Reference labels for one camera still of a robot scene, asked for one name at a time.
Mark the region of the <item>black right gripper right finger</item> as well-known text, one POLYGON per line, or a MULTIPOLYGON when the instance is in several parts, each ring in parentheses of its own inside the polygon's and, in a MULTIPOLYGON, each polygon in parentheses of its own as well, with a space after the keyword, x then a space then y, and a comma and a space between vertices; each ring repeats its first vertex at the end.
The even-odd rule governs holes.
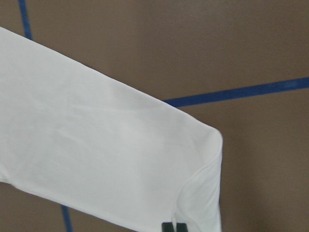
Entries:
POLYGON ((176 224, 176 232, 187 232, 186 223, 177 223, 176 224))

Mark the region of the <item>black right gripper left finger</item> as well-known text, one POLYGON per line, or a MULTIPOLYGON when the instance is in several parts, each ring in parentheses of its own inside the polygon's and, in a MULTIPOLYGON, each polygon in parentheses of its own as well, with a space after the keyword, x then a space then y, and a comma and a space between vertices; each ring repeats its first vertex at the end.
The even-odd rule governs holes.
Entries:
POLYGON ((163 222, 161 225, 162 232, 174 232, 172 222, 163 222))

